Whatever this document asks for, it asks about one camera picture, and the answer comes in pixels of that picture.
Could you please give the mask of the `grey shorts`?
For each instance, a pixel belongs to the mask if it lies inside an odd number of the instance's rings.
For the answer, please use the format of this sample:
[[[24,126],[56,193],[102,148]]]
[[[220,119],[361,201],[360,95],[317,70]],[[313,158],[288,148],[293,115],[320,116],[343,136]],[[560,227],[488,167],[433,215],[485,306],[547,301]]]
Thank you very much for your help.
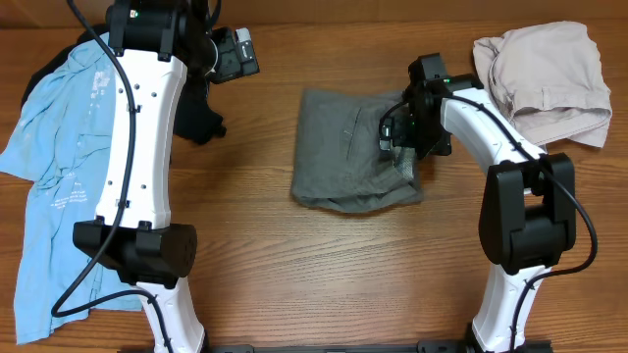
[[[294,200],[349,214],[421,202],[414,151],[382,152],[379,146],[380,118],[400,101],[399,91],[304,90],[290,188]]]

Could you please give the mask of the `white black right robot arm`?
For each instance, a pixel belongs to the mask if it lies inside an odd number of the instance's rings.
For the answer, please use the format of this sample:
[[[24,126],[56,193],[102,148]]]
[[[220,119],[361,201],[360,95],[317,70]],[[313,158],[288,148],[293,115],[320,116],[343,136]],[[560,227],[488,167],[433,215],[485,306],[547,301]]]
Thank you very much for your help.
[[[527,341],[525,326],[540,285],[575,244],[571,160],[527,141],[472,75],[413,74],[400,103],[409,115],[381,117],[381,150],[447,155],[455,136],[486,176],[478,233],[492,267],[480,310],[464,339],[423,341],[418,351],[549,352],[549,343]]]

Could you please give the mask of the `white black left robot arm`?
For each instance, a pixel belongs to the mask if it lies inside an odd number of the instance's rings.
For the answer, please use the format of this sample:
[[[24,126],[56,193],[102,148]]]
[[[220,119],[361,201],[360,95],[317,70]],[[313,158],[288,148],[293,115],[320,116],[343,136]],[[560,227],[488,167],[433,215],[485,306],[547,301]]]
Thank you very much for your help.
[[[226,133],[209,86],[259,71],[249,31],[217,27],[220,11],[206,1],[117,1],[100,41],[116,73],[109,165],[95,216],[75,224],[73,242],[140,299],[158,352],[209,348],[187,280],[197,234],[171,220],[169,168],[183,126],[200,144]]]

